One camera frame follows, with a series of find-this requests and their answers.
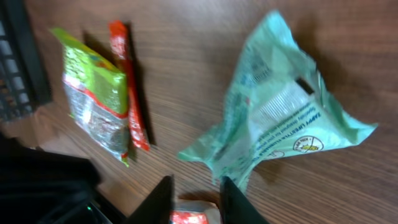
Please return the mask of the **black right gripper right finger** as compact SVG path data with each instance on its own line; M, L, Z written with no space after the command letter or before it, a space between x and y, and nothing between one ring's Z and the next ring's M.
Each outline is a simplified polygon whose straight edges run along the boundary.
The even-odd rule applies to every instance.
M220 213L223 224L269 224L229 177L220 183Z

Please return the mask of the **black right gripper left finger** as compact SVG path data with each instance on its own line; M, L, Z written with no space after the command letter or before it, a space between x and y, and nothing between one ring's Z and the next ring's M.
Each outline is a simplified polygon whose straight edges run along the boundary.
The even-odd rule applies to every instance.
M128 224L169 224L174 209L174 177L165 176L127 218Z

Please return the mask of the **teal wipes packet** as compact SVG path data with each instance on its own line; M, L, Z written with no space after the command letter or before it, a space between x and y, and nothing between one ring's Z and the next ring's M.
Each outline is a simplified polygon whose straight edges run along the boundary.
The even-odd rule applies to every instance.
M278 11L247 38L224 99L223 119L182 150L213 178L245 191L262 161L361 144L376 129L351 117Z

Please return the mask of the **green snack packet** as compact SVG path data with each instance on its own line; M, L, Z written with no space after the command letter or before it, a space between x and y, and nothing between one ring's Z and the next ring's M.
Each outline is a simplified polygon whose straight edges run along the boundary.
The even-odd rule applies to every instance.
M126 75L61 28L51 33L63 45L63 77L70 113L94 141L128 166Z

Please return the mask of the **red candy bar wrapper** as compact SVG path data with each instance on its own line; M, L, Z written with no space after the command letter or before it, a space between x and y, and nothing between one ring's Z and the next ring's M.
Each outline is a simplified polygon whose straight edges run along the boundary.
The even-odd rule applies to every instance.
M135 147L150 151L146 126L141 112L137 92L134 63L131 57L129 32L125 24L116 20L109 23L111 50L118 68L127 78L127 93L129 98L128 120L132 143Z

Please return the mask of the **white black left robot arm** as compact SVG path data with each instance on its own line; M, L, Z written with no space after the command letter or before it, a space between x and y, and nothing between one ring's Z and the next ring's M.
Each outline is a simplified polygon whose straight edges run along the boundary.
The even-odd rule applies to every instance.
M1 136L1 224L122 223L126 216L98 191L100 183L89 159Z

